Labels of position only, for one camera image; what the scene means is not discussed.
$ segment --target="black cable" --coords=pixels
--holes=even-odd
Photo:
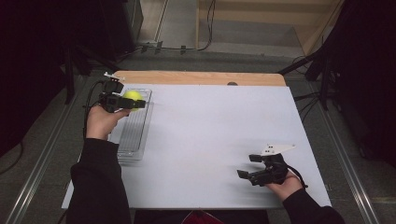
[[[315,105],[318,101],[319,101],[319,98],[317,98],[316,101],[315,101],[313,104],[311,104],[311,106],[308,108],[308,110],[306,111],[306,113],[305,113],[303,119],[301,120],[302,123],[304,123],[304,120],[305,120],[306,116],[308,115],[309,111],[311,111],[311,109],[314,107],[314,105]]]
[[[209,10],[207,11],[207,14],[206,14],[207,28],[209,30],[209,40],[207,41],[206,46],[204,46],[203,48],[201,48],[201,49],[175,49],[175,48],[163,48],[163,47],[158,48],[158,47],[152,47],[152,46],[146,46],[146,45],[142,45],[142,47],[147,48],[147,49],[197,50],[197,51],[207,49],[212,44],[213,20],[215,18],[215,9],[216,9],[216,0],[212,0],[212,2],[210,3],[210,6],[209,6]]]
[[[105,82],[103,80],[100,81],[96,81],[90,89],[90,92],[88,93],[88,97],[87,97],[87,101],[85,102],[85,112],[84,112],[84,128],[82,129],[82,135],[85,138],[86,134],[87,134],[87,121],[88,121],[88,114],[90,113],[91,110],[91,106],[90,106],[90,102],[91,102],[91,97],[92,97],[92,93],[93,90],[95,89],[96,85],[98,84],[104,84]]]
[[[297,102],[297,101],[301,101],[306,98],[315,97],[318,94],[319,94],[319,92],[315,91],[315,92],[308,93],[306,95],[294,96],[293,99],[294,99],[294,102]]]
[[[293,59],[293,61],[291,62],[291,64],[294,64],[295,61],[296,61],[297,59],[299,59],[299,58],[305,58],[305,56],[304,56],[304,55],[298,56],[297,58]],[[300,71],[297,70],[297,69],[295,69],[295,71],[298,72],[298,73],[300,73],[300,74],[302,74],[302,75],[305,75],[305,72],[300,72]]]
[[[317,100],[318,98],[315,97],[313,98],[307,105],[305,105],[302,109],[299,110],[299,114],[303,114],[303,112],[311,105],[314,103],[315,100]]]
[[[294,169],[293,167],[291,167],[289,165],[287,165],[287,166],[288,166],[289,169],[291,169],[294,172],[295,175],[297,175],[300,178],[300,182],[303,185],[303,188],[304,189],[308,188],[308,186],[305,184],[305,182],[303,180],[303,176],[300,175],[300,173],[296,169]]]
[[[209,25],[209,14],[210,14],[210,8],[212,8],[212,18],[211,18],[211,22]],[[212,36],[213,36],[213,19],[215,18],[215,9],[216,9],[216,0],[212,0],[212,3],[209,6],[209,10],[207,11],[207,15],[206,15],[206,22],[207,22],[207,28],[209,30],[209,40],[206,43],[206,46],[204,46],[202,49],[198,49],[198,50],[205,50],[207,49],[211,44],[212,44]]]
[[[62,216],[59,218],[58,224],[61,224],[61,223],[62,223],[62,221],[64,220],[64,217],[66,216],[66,214],[67,214],[67,209],[64,211],[64,213],[62,214]]]
[[[115,64],[119,64],[119,63],[122,63],[125,59],[127,59],[129,56],[131,56],[132,54],[134,54],[134,53],[136,53],[136,52],[138,52],[138,51],[140,51],[140,50],[142,50],[143,48],[136,48],[134,51],[132,51],[132,52],[129,52],[129,53],[126,53],[126,54],[123,54],[122,55],[122,58],[118,61],[118,62],[116,62]],[[97,68],[97,67],[103,67],[104,65],[102,65],[102,64],[100,64],[100,63],[95,63],[95,64],[92,64],[92,67],[94,67],[94,68]]]
[[[23,151],[24,151],[23,142],[20,142],[20,145],[21,145],[20,155],[18,156],[18,158],[17,158],[10,166],[8,166],[8,168],[6,168],[6,169],[0,171],[0,175],[5,174],[7,171],[9,171],[10,169],[12,169],[12,167],[14,167],[14,166],[18,163],[18,161],[20,161],[20,159],[21,159],[21,157],[22,157],[22,155],[23,155]]]

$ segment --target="tennis ball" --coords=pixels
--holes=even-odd
[[[132,100],[143,100],[142,95],[138,91],[126,91],[123,95],[123,98],[132,99]]]

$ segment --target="person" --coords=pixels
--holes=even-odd
[[[118,145],[107,141],[117,121],[130,112],[107,113],[99,105],[91,109],[80,159],[71,168],[74,192],[66,223],[132,223],[117,159]],[[293,224],[345,223],[330,206],[320,207],[292,172],[283,184],[266,187],[283,202]]]

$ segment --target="table surface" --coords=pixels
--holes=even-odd
[[[269,189],[252,187],[236,172],[263,169],[263,164],[250,162],[248,155],[260,154],[266,144],[295,144],[297,148],[282,153],[285,161],[303,175],[309,185],[308,193],[320,205],[330,205],[282,76],[199,75],[155,71],[116,73],[126,78],[125,83],[161,82],[125,84],[125,89],[151,89],[154,103],[143,160],[122,166],[122,179],[132,208],[281,207]],[[192,85],[195,77],[199,84],[209,83],[213,78],[210,84],[215,85]],[[251,86],[261,78],[271,86]],[[246,86],[225,86],[230,81]],[[69,188],[63,207],[68,206],[72,189]]]

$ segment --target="transparent container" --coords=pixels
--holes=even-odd
[[[108,137],[108,141],[119,144],[119,163],[143,159],[153,108],[153,103],[150,101],[151,90],[127,89],[125,91],[138,91],[146,101],[146,106],[120,119]]]

